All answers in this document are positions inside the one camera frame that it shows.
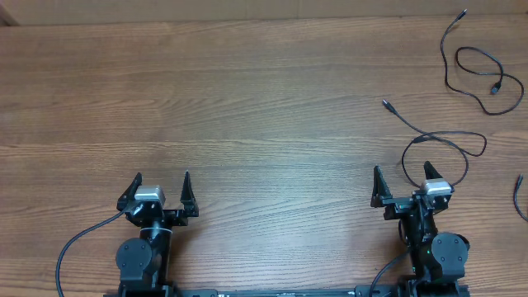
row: cable plug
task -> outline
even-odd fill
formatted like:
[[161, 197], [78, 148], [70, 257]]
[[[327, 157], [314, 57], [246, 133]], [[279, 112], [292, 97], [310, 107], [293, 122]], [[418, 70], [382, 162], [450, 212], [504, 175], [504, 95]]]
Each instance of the cable plug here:
[[519, 178], [517, 178], [517, 188], [519, 188], [521, 186], [521, 183], [522, 183], [522, 179], [523, 179], [523, 176], [522, 176], [522, 173], [519, 175]]
[[498, 90], [501, 89], [501, 82], [495, 82], [495, 84], [492, 87], [492, 94], [495, 95], [498, 93]]
[[464, 17], [464, 16], [465, 16], [465, 13], [466, 13], [467, 11], [468, 11], [467, 8], [464, 9], [464, 11], [461, 12], [461, 13], [456, 17], [456, 20], [458, 21], [459, 19], [461, 19], [462, 17]]
[[383, 106], [385, 106], [387, 110], [394, 113], [395, 115], [398, 114], [398, 112], [396, 111], [396, 108], [394, 108], [394, 106], [392, 106], [392, 104], [390, 104], [388, 101], [383, 100]]

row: wooden table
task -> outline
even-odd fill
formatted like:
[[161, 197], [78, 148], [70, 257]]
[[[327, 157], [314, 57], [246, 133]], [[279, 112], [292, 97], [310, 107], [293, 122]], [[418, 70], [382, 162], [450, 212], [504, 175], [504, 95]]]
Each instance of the wooden table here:
[[[424, 130], [471, 130], [488, 150], [470, 158], [440, 231], [471, 242], [474, 296], [528, 291], [528, 223], [516, 177], [528, 172], [528, 102], [487, 116], [447, 91], [439, 52], [453, 16], [150, 23], [0, 29], [0, 295], [56, 296], [54, 269], [77, 232], [112, 216], [136, 172], [178, 206], [185, 170], [200, 218], [172, 242], [171, 278], [183, 289], [337, 288], [371, 283], [404, 250], [398, 222], [370, 208], [372, 169], [391, 191], [413, 187], [399, 159]], [[467, 16], [445, 43], [450, 80], [510, 106], [507, 79], [456, 70], [472, 45], [528, 82], [528, 16]], [[496, 66], [464, 53], [476, 69]], [[460, 141], [471, 149], [478, 139]], [[431, 160], [454, 181], [453, 149], [412, 148], [411, 175]], [[526, 209], [527, 190], [520, 192]], [[116, 290], [115, 252], [139, 230], [125, 219], [78, 240], [62, 268], [65, 294]], [[395, 267], [381, 282], [409, 273]]]

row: metal base plate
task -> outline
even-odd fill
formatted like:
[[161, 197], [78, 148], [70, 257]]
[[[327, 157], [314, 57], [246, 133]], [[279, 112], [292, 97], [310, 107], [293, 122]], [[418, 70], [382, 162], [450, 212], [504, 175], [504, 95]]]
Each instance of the metal base plate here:
[[[396, 291], [395, 285], [377, 285], [374, 297], [389, 297]], [[367, 297], [370, 285], [358, 285], [354, 289], [307, 289], [307, 290], [182, 290], [182, 297]]]

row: wood grain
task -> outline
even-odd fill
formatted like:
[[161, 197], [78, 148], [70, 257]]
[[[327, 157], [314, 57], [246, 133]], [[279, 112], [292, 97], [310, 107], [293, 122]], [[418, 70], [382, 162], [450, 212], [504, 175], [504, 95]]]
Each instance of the wood grain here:
[[[512, 205], [528, 172], [525, 102], [486, 116], [446, 91], [438, 45], [451, 17], [9, 27], [0, 30], [0, 295], [56, 296], [54, 265], [77, 232], [115, 213], [136, 172], [177, 206], [183, 174], [200, 218], [178, 229], [171, 278], [181, 288], [256, 290], [370, 283], [403, 250], [397, 223], [371, 209], [372, 168], [408, 195], [398, 163], [424, 130], [472, 130], [488, 150], [470, 158], [443, 231], [472, 244], [464, 283], [475, 296], [528, 291], [528, 224]], [[445, 43], [450, 80], [489, 109], [516, 100], [506, 80], [453, 68], [462, 45], [486, 49], [528, 81], [528, 16], [468, 16]], [[465, 64], [493, 69], [467, 54]], [[457, 139], [479, 149], [478, 139]], [[431, 160], [453, 181], [457, 152], [420, 144], [408, 155], [422, 179]], [[526, 209], [526, 191], [521, 207]], [[66, 254], [67, 296], [119, 284], [114, 255], [138, 229], [124, 219]], [[384, 276], [394, 282], [407, 263]]]

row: black cord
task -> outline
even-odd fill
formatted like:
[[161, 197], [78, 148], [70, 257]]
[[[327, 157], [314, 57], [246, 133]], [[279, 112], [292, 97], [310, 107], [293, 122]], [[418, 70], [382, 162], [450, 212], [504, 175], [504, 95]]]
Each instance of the black cord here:
[[[486, 146], [488, 145], [488, 139], [486, 139], [486, 136], [480, 134], [480, 133], [477, 133], [477, 132], [471, 132], [471, 131], [436, 131], [436, 132], [426, 132], [424, 130], [420, 130], [418, 129], [417, 127], [415, 127], [414, 125], [411, 125], [411, 123], [407, 122], [397, 111], [396, 109], [394, 108], [394, 106], [392, 106], [389, 102], [387, 102], [386, 100], [383, 100], [383, 105], [385, 106], [385, 108], [387, 108], [390, 112], [392, 112], [393, 114], [395, 114], [405, 125], [409, 126], [411, 129], [417, 131], [418, 133], [420, 133], [421, 135], [420, 136], [417, 136], [416, 138], [414, 138], [410, 143], [409, 145], [404, 149], [403, 153], [402, 153], [402, 169], [403, 169], [403, 173], [405, 173], [405, 177], [407, 177], [407, 179], [415, 186], [415, 187], [420, 187], [415, 181], [412, 180], [412, 178], [408, 175], [407, 173], [407, 168], [405, 167], [405, 155], [407, 154], [407, 151], [409, 150], [409, 148], [413, 145], [413, 144], [420, 144], [422, 142], [426, 142], [426, 141], [429, 141], [429, 140], [436, 140], [436, 141], [440, 141], [444, 144], [448, 144], [449, 146], [455, 148], [455, 149], [458, 149], [458, 151], [460, 152], [460, 154], [462, 154], [462, 157], [464, 157], [464, 160], [465, 160], [465, 170], [464, 170], [464, 174], [462, 175], [461, 178], [459, 178], [457, 181], [455, 181], [454, 183], [452, 183], [451, 185], [452, 186], [456, 186], [458, 185], [460, 182], [462, 182], [462, 180], [464, 180], [465, 176], [468, 174], [468, 170], [469, 170], [469, 160], [468, 160], [468, 156], [472, 156], [472, 157], [480, 157], [482, 156], [482, 154], [484, 153], [484, 151], [486, 150]], [[450, 141], [450, 140], [447, 140], [447, 139], [443, 139], [442, 137], [439, 137], [439, 136], [436, 136], [436, 134], [466, 134], [466, 135], [476, 135], [476, 136], [479, 136], [479, 137], [482, 137], [482, 139], [484, 140], [484, 145], [482, 147], [482, 150], [480, 151], [480, 153], [471, 153], [469, 152], [468, 150], [464, 149], [464, 148], [461, 148], [460, 146], [458, 146], [457, 144], [455, 144], [454, 142]]]
[[523, 213], [522, 213], [522, 210], [521, 210], [521, 207], [519, 207], [519, 201], [517, 201], [517, 192], [519, 191], [519, 189], [521, 188], [521, 183], [522, 183], [522, 174], [519, 176], [519, 178], [517, 178], [517, 184], [515, 185], [515, 190], [513, 191], [513, 205], [515, 206], [515, 209], [517, 210], [517, 212], [519, 213], [519, 215], [526, 221], [528, 222], [528, 217], [526, 217]]
[[63, 288], [60, 286], [60, 263], [63, 261], [63, 257], [64, 257], [64, 254], [66, 253], [66, 250], [68, 250], [69, 246], [72, 245], [73, 242], [75, 242], [77, 239], [79, 239], [81, 236], [83, 236], [84, 234], [90, 232], [90, 231], [93, 231], [101, 226], [104, 226], [108, 223], [110, 223], [111, 221], [119, 218], [122, 214], [124, 214], [125, 210], [122, 210], [119, 214], [116, 214], [114, 215], [113, 217], [105, 220], [105, 221], [102, 221], [100, 222], [99, 224], [95, 225], [95, 226], [92, 226], [84, 231], [82, 231], [81, 233], [73, 236], [72, 239], [70, 239], [68, 241], [68, 243], [66, 243], [66, 245], [63, 247], [63, 250], [60, 252], [60, 255], [59, 255], [59, 259], [57, 260], [57, 267], [55, 268], [55, 284], [57, 285], [57, 292], [59, 292], [59, 297], [64, 297], [64, 293], [63, 293]]
[[397, 256], [396, 258], [394, 258], [391, 262], [389, 262], [387, 265], [385, 265], [385, 267], [383, 267], [383, 269], [381, 269], [379, 272], [378, 272], [378, 275], [374, 278], [374, 280], [372, 281], [372, 284], [370, 285], [370, 290], [369, 290], [369, 297], [372, 297], [372, 292], [374, 291], [374, 288], [376, 286], [376, 284], [378, 283], [378, 281], [380, 280], [380, 277], [388, 270], [390, 269], [392, 266], [394, 266], [396, 263], [402, 261], [409, 253], [411, 252], [411, 248], [408, 248], [407, 251], [405, 251], [403, 254]]
[[[504, 73], [504, 69], [502, 67], [501, 62], [497, 58], [493, 57], [491, 54], [486, 53], [485, 51], [483, 51], [483, 50], [481, 50], [479, 48], [473, 47], [473, 46], [462, 46], [462, 47], [459, 47], [456, 50], [456, 52], [455, 52], [455, 61], [459, 65], [460, 68], [462, 68], [464, 71], [466, 71], [468, 73], [472, 73], [472, 74], [476, 74], [476, 75], [498, 75], [500, 78], [499, 78], [498, 82], [495, 82], [493, 84], [493, 87], [492, 87], [492, 90], [491, 90], [491, 93], [493, 95], [497, 94], [498, 90], [500, 90], [501, 85], [502, 85], [502, 78], [503, 77], [508, 77], [508, 78], [511, 78], [511, 79], [515, 80], [519, 84], [519, 86], [521, 86], [521, 95], [519, 96], [519, 99], [517, 99], [517, 102], [515, 104], [513, 104], [512, 106], [510, 106], [509, 108], [507, 108], [506, 110], [499, 111], [499, 112], [490, 112], [490, 111], [488, 111], [486, 109], [486, 107], [484, 107], [484, 104], [482, 103], [482, 101], [480, 101], [480, 99], [476, 95], [474, 95], [474, 94], [472, 94], [470, 92], [465, 92], [465, 91], [462, 91], [462, 90], [459, 90], [459, 89], [455, 89], [454, 87], [452, 87], [449, 84], [449, 82], [447, 80], [447, 59], [446, 59], [446, 54], [444, 53], [444, 41], [446, 40], [446, 36], [450, 32], [451, 27], [457, 21], [459, 21], [462, 17], [465, 16], [466, 11], [467, 11], [467, 9], [464, 10], [463, 12], [461, 12], [455, 18], [455, 20], [451, 23], [451, 25], [449, 25], [447, 27], [447, 29], [445, 30], [444, 35], [442, 36], [441, 42], [440, 42], [440, 52], [442, 53], [442, 58], [444, 59], [444, 66], [445, 66], [444, 83], [449, 89], [451, 89], [451, 90], [453, 90], [455, 92], [459, 92], [460, 94], [464, 94], [464, 95], [467, 95], [467, 96], [470, 96], [470, 97], [474, 98], [479, 103], [480, 107], [482, 108], [482, 110], [484, 111], [484, 113], [486, 115], [488, 115], [488, 116], [504, 115], [505, 113], [513, 111], [517, 106], [519, 106], [519, 104], [521, 103], [522, 97], [525, 95], [525, 87], [524, 87], [524, 85], [522, 84], [522, 82], [518, 78], [516, 78], [513, 75], [510, 75], [508, 73]], [[495, 64], [498, 66], [500, 72], [498, 72], [498, 73], [480, 73], [480, 72], [476, 72], [476, 71], [470, 70], [470, 69], [462, 66], [462, 64], [459, 61], [459, 52], [461, 50], [474, 50], [476, 52], [479, 52], [480, 54], [485, 55], [486, 57], [490, 58], [493, 62], [495, 62]]]

